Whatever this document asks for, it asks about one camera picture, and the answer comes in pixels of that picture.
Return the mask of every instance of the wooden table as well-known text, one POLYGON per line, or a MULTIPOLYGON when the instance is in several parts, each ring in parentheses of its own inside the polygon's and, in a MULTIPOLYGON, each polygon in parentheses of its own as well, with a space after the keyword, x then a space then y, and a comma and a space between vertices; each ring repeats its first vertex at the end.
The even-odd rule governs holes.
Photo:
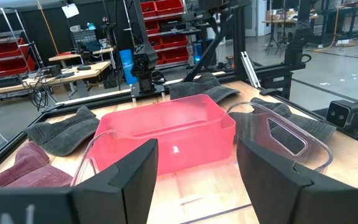
MULTIPOLYGON (((318 18, 318 15, 313 15, 313 16, 310 16, 309 19, 317 19, 318 18)), ((274 39, 278 41, 278 32, 284 32, 284 28, 283 27, 278 27, 279 24, 283 24, 283 26, 285 26, 284 24, 284 20, 283 19, 280 19, 280 20, 273 20, 273 21, 262 21, 263 23, 266 23, 266 24, 274 24, 274 33, 273 33, 273 37, 274 39)), ((296 20, 293 20, 293 19, 286 19, 285 20, 285 23, 289 23, 289 24, 296 24, 296 20)), ((285 28, 285 31, 288 32, 288 33, 295 33, 295 27, 286 27, 285 28)))
MULTIPOLYGON (((114 48, 110 47, 108 49, 102 49, 102 50, 94 51, 93 55, 110 53, 110 57, 111 57, 112 56, 111 55, 112 51, 114 51, 114 48)), ((79 54, 57 55, 57 56, 49 58, 49 61, 50 62, 60 61, 60 63, 62 63, 63 68, 67 68, 66 60, 72 59, 72 58, 78 58, 78 57, 81 57, 81 55, 79 55, 79 54)))
MULTIPOLYGON (((237 89, 241 93, 224 100, 220 104, 223 109, 227 109, 235 102, 250 101, 253 97, 278 102, 271 96, 259 95, 259 90, 244 82, 232 82, 224 86, 237 89)), ((161 97, 139 100, 136 106, 149 105, 160 101, 163 101, 161 97)), ((135 107, 133 103, 123 103, 96 109, 93 110, 93 113, 100 119, 104 114, 133 107, 135 107)), ((291 111, 307 117, 296 109, 291 108, 291 111)), ((51 118, 47 122, 55 123, 71 116, 73 114, 51 118)), ((67 157, 49 155, 51 165, 74 175, 83 157, 86 143, 84 142, 73 154, 67 157)), ((335 132, 327 145, 333 151, 334 160, 328 166, 326 175, 358 187, 358 141, 340 132, 335 132)), ((199 221, 198 223, 217 224, 258 223, 241 181, 234 150, 232 156, 223 161, 158 176, 147 223, 191 223, 194 220, 199 221)), ((13 165, 16 152, 13 152, 0 165, 0 172, 13 165)))
MULTIPOLYGON (((60 84, 61 82, 70 83, 73 81, 77 81, 77 89, 78 89, 78 93, 80 94, 80 97, 87 97, 89 96, 89 94, 88 94, 88 90, 86 89, 85 82, 83 80, 86 78, 97 77, 103 70, 107 69, 109 66, 110 66, 110 62, 99 62, 91 65, 91 70, 77 71, 76 70, 77 67, 64 69, 62 70, 62 73, 75 72, 75 74, 72 77, 56 79, 55 81, 48 83, 48 85, 60 84)), ((52 79, 53 78, 47 78, 46 81, 49 82, 52 79)), ((24 82, 27 82, 27 84, 29 85, 35 85, 37 81, 32 78, 27 78, 24 80, 24 82)), ((12 91, 25 90, 26 88, 28 88, 27 85, 4 87, 4 88, 0 88, 0 94, 12 92, 12 91)))

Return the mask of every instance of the pink plastic bin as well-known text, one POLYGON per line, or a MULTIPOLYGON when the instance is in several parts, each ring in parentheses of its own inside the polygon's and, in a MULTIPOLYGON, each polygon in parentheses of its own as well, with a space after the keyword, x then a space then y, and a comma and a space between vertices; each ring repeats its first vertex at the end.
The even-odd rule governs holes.
POLYGON ((196 95, 107 114, 95 137, 108 130, 85 155, 95 170, 156 138, 161 175, 229 157, 236 123, 208 95, 196 95))

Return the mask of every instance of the wooden tabletop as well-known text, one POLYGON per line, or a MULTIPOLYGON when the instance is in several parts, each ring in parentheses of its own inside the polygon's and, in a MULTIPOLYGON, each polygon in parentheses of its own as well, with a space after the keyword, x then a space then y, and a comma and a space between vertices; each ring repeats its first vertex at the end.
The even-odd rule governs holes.
MULTIPOLYGON (((318 15, 316 16, 310 16, 309 19, 317 19, 318 18, 318 15)), ((280 24, 280 23, 284 23, 284 20, 283 19, 280 19, 280 20, 273 20, 272 21, 262 21, 263 23, 274 23, 274 24, 280 24)), ((293 19, 285 19, 285 23, 295 23, 296 24, 296 20, 293 20, 293 19)))
MULTIPOLYGON (((244 82, 232 82, 224 84, 224 86, 241 92, 237 96, 228 98, 219 104, 225 110, 235 102, 250 101, 253 97, 258 97, 265 101, 279 102, 271 96, 259 95, 259 90, 244 82)), ((169 96, 166 96, 165 99, 160 97, 140 100, 136 106, 150 105, 168 99, 169 96)), ((133 103, 123 103, 96 109, 93 110, 93 113, 100 119, 107 113, 127 110, 136 106, 133 103)), ((307 115, 294 108, 291 108, 291 111, 307 117, 307 115)), ((47 122, 55 123, 71 116, 73 114, 51 118, 47 122)), ((83 157, 86 144, 87 142, 84 142, 74 153, 67 157, 49 155, 51 165, 70 175, 74 175, 83 157)), ((351 186, 358 187, 358 141, 336 131, 327 145, 333 151, 334 159, 325 174, 351 186)), ((0 165, 0 172, 13 165, 16 152, 13 152, 0 165)), ((157 177, 147 223, 183 223, 199 218, 204 219, 200 220, 199 223, 258 223, 254 209, 250 206, 250 200, 244 184, 241 181, 236 163, 235 147, 232 156, 228 159, 157 177)))
MULTIPOLYGON (((97 51, 94 51, 93 54, 94 55, 105 54, 105 53, 109 53, 111 50, 114 50, 114 48, 110 47, 108 49, 97 50, 97 51)), ((56 55, 54 57, 49 58, 49 61, 53 62, 53 61, 57 61, 57 60, 68 60, 68 59, 77 58, 77 57, 80 57, 80 55, 79 54, 56 55)))
MULTIPOLYGON (((108 68, 110 66, 110 61, 108 62, 99 62, 91 66, 91 70, 85 70, 85 71, 77 71, 76 68, 77 67, 73 67, 73 68, 65 68, 62 70, 62 73, 70 73, 70 72, 75 72, 75 74, 72 77, 68 77, 68 78, 62 78, 62 80, 57 79, 55 81, 52 81, 54 78, 47 78, 46 82, 48 82, 48 85, 54 85, 54 84, 60 84, 60 82, 62 83, 68 83, 68 82, 73 82, 75 80, 82 80, 85 78, 93 78, 98 76, 103 70, 105 70, 106 68, 108 68)), ((27 82, 27 84, 29 85, 35 85, 35 83, 37 82, 37 80, 34 80, 32 78, 27 78, 25 80, 23 80, 23 82, 27 82)), ((27 85, 17 85, 17 86, 9 86, 9 87, 4 87, 4 88, 0 88, 0 94, 1 93, 7 93, 7 92, 12 92, 12 91, 19 91, 19 90, 24 90, 25 88, 27 88, 27 85)))

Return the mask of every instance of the red storage bin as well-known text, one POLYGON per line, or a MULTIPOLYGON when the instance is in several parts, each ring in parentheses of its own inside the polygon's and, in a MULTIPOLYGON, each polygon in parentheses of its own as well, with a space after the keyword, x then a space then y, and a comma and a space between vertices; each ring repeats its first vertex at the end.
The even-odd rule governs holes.
POLYGON ((160 32, 160 25, 158 24, 157 21, 146 22, 145 25, 146 25, 147 35, 158 34, 160 32))
POLYGON ((230 157, 236 122, 208 95, 196 95, 104 115, 95 137, 102 133, 85 155, 96 170, 155 138, 162 175, 230 157))
POLYGON ((182 62, 189 59, 186 48, 175 49, 164 54, 165 63, 182 62))
POLYGON ((160 16, 183 12, 183 4, 180 0, 156 1, 155 7, 157 8, 157 14, 160 16))
MULTIPOLYGON (((35 62, 31 59, 31 57, 27 58, 27 63, 29 64, 30 70, 34 71, 35 62)), ((28 69, 23 59, 15 59, 0 63, 0 77, 17 75, 27 71, 28 69)))
POLYGON ((157 61, 157 65, 162 65, 165 63, 165 60, 164 60, 164 55, 162 53, 157 53, 158 55, 158 61, 157 61))
POLYGON ((160 37, 150 37, 149 42, 153 46, 154 50, 162 49, 162 43, 160 37))
MULTIPOLYGON (((23 38, 19 38, 19 44, 24 44, 23 38)), ((24 56, 27 56, 28 47, 22 47, 24 56)), ((0 44, 0 58, 20 56, 20 50, 17 48, 16 42, 0 44)))
POLYGON ((187 45, 187 37, 185 35, 171 35, 161 37, 163 48, 180 47, 187 45))
POLYGON ((155 8, 154 2, 143 2, 140 4, 142 7, 143 18, 153 17, 157 15, 157 10, 155 8))

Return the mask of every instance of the clear plastic container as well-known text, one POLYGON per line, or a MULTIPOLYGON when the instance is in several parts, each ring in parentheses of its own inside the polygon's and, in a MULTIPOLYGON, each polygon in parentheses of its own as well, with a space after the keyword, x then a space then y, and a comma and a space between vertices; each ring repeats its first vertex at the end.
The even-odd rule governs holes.
MULTIPOLYGON (((156 115, 153 115, 156 111, 151 110, 151 108, 154 108, 156 105, 137 108, 142 109, 141 113, 137 113, 136 116, 133 116, 131 122, 126 123, 127 126, 123 130, 119 132, 117 130, 105 131, 108 129, 108 126, 100 128, 98 133, 100 133, 100 131, 105 131, 105 133, 93 139, 88 145, 88 153, 83 158, 81 167, 77 170, 72 185, 79 184, 96 175, 104 166, 113 162, 109 160, 108 163, 103 165, 97 164, 95 156, 97 156, 97 153, 99 152, 95 150, 95 146, 100 147, 99 150, 103 148, 105 149, 101 151, 110 149, 114 152, 119 152, 114 149, 117 149, 119 141, 125 141, 131 142, 131 147, 135 149, 149 138, 137 134, 139 132, 144 133, 145 123, 150 123, 149 125, 152 124, 156 127, 155 129, 149 129, 149 132, 146 133, 147 136, 155 134, 156 130, 159 131, 162 126, 175 126, 176 130, 181 131, 188 129, 188 127, 191 126, 194 127, 191 128, 192 132, 187 131, 186 134, 181 133, 180 136, 183 138, 183 141, 176 139, 177 142, 175 142, 174 145, 161 146, 161 137, 158 139, 159 169, 160 166, 165 166, 166 163, 195 161, 197 165, 189 166, 188 168, 183 167, 175 172, 164 172, 164 174, 157 177, 147 223, 193 223, 202 220, 205 220, 205 222, 208 223, 208 217, 214 217, 217 214, 222 216, 231 212, 239 212, 238 215, 235 215, 234 218, 230 219, 231 222, 243 223, 244 219, 241 217, 243 213, 241 212, 247 213, 246 210, 252 209, 252 205, 246 188, 244 187, 244 183, 242 182, 239 166, 237 164, 237 141, 232 140, 232 135, 234 133, 230 133, 231 140, 227 140, 229 141, 229 146, 226 146, 225 143, 223 147, 223 145, 219 144, 222 140, 218 141, 219 138, 222 138, 222 131, 220 131, 220 134, 216 132, 221 127, 226 127, 230 132, 233 131, 233 121, 229 119, 229 114, 225 112, 222 113, 222 111, 218 112, 218 110, 216 110, 215 113, 215 105, 209 103, 209 99, 206 98, 208 97, 205 95, 198 95, 179 99, 179 101, 169 101, 167 102, 169 104, 156 104, 158 106, 156 109, 161 111, 161 113, 156 115), (153 118, 154 116, 157 116, 160 119, 157 122, 154 119, 150 119, 150 117, 153 118), (188 125, 189 121, 202 122, 200 124, 195 123, 188 125), (197 146, 192 144, 181 145, 178 148, 181 153, 190 153, 186 156, 182 154, 176 157, 177 151, 175 146, 186 141, 202 142, 197 146), (164 151, 165 147, 168 149, 168 151, 166 151, 169 152, 168 154, 164 151), (200 153, 193 154, 193 151, 200 151, 200 153), (213 156, 214 159, 219 157, 220 159, 208 159, 211 156, 213 156)), ((303 164, 304 166, 320 172, 324 172, 326 167, 332 161, 332 154, 327 146, 262 105, 243 103, 230 108, 228 112, 241 112, 257 116, 257 119, 247 119, 247 122, 244 125, 245 131, 241 132, 240 130, 237 130, 236 137, 242 136, 242 138, 252 140, 257 144, 263 145, 267 149, 275 151, 303 164), (270 123, 271 121, 274 121, 274 123, 282 127, 284 131, 288 131, 294 137, 298 138, 300 142, 304 144, 304 147, 298 150, 298 153, 294 154, 286 149, 283 144, 276 142, 272 137, 270 131, 271 124, 269 124, 269 121, 270 123)), ((112 113, 104 118, 109 118, 108 121, 110 124, 108 125, 110 127, 115 126, 115 123, 124 124, 124 122, 127 122, 129 119, 130 114, 132 114, 130 110, 118 113, 120 113, 120 116, 112 116, 112 114, 114 114, 112 113)), ((126 151, 123 151, 122 154, 116 157, 122 157, 126 153, 126 151)), ((99 156, 108 157, 109 155, 101 154, 99 156)))

